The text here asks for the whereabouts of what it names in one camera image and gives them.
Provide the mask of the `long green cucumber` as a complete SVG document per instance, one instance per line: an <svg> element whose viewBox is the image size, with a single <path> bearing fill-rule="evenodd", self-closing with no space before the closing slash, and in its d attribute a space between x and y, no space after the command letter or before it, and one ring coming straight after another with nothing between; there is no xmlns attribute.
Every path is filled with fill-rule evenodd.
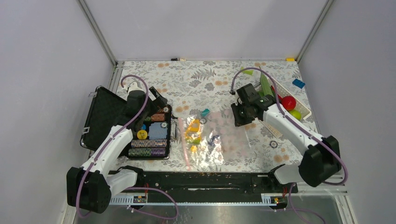
<svg viewBox="0 0 396 224"><path fill-rule="evenodd" d="M274 96L271 86L268 82L267 76L261 72L260 75L260 85L261 85L261 91L263 92L264 96L270 95L270 96Z"/></svg>

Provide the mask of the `clear pink-dotted zip bag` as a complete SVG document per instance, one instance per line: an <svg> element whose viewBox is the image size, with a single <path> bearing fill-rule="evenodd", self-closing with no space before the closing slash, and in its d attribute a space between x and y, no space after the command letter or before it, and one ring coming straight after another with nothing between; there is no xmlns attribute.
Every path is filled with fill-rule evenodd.
<svg viewBox="0 0 396 224"><path fill-rule="evenodd" d="M178 118L183 161L188 171L222 171L240 166L252 148L243 127L236 127L230 109Z"/></svg>

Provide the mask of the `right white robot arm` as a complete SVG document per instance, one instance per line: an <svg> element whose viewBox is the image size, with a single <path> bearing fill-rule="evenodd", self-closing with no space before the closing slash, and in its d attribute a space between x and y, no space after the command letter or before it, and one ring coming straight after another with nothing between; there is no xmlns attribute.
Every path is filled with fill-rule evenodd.
<svg viewBox="0 0 396 224"><path fill-rule="evenodd" d="M252 84L230 93L237 97L237 102L231 105L236 127L250 124L255 119L265 122L289 140L303 157L297 164L272 169L273 176L268 179L270 190L280 192L292 182L305 182L316 187L327 183L329 177L341 170L338 141L304 126L280 104L277 95L261 96Z"/></svg>

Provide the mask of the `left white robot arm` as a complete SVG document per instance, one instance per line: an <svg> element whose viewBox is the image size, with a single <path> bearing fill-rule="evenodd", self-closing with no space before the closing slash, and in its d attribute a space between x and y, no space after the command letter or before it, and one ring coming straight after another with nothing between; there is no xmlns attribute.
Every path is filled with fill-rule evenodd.
<svg viewBox="0 0 396 224"><path fill-rule="evenodd" d="M71 167L66 174L67 204L77 210L103 213L110 199L130 188L134 192L144 188L140 168L126 168L109 176L111 165L134 139L144 120L167 106L154 87L148 89L155 99L139 87L128 89L127 100L118 113L108 118L110 124L99 148L80 167Z"/></svg>

